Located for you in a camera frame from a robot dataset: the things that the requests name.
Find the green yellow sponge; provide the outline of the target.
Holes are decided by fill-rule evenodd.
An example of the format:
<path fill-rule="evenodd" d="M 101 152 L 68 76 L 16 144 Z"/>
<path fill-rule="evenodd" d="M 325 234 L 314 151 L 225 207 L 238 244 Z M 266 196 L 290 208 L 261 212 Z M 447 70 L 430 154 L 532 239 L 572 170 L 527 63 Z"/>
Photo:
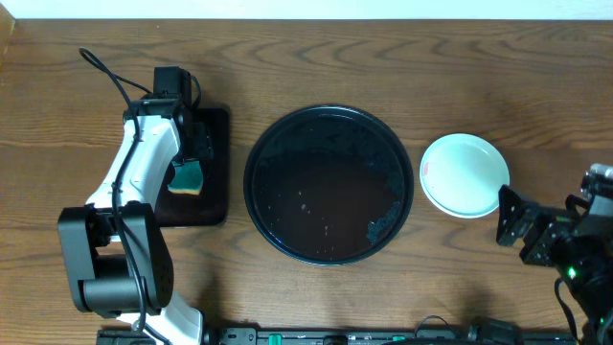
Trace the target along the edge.
<path fill-rule="evenodd" d="M 204 183 L 200 162 L 197 160 L 173 162 L 172 166 L 174 177 L 168 184 L 168 190 L 175 195 L 198 196 Z"/>

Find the pale green plate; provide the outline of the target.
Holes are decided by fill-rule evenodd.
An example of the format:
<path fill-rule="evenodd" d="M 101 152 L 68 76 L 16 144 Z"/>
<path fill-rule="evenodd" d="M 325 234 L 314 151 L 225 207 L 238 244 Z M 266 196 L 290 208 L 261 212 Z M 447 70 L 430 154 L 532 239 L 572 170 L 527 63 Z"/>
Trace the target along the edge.
<path fill-rule="evenodd" d="M 424 152 L 420 185 L 439 210 L 461 219 L 494 212 L 498 192 L 511 182 L 507 162 L 488 141 L 467 133 L 453 133 L 434 141 Z"/>

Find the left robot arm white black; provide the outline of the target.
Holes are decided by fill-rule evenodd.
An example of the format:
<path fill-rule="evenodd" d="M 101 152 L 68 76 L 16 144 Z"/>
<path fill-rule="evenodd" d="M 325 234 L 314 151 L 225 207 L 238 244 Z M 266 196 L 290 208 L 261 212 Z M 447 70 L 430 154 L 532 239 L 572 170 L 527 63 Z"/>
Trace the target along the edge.
<path fill-rule="evenodd" d="M 154 215 L 166 170 L 190 128 L 190 98 L 147 95 L 124 114 L 124 139 L 97 191 L 57 220 L 75 307 L 130 325 L 128 340 L 209 344 L 203 313 L 174 291 L 170 252 Z"/>

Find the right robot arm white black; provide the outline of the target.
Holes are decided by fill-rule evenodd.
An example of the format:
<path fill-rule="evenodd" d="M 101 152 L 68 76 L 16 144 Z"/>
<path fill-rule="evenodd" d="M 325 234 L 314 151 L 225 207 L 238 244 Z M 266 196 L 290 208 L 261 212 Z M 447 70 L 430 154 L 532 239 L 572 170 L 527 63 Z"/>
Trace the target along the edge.
<path fill-rule="evenodd" d="M 585 197 L 569 195 L 565 207 L 551 208 L 504 185 L 498 192 L 496 241 L 524 242 L 525 265 L 554 268 L 560 282 L 588 318 L 596 344 L 612 342 L 612 187 L 583 185 Z"/>

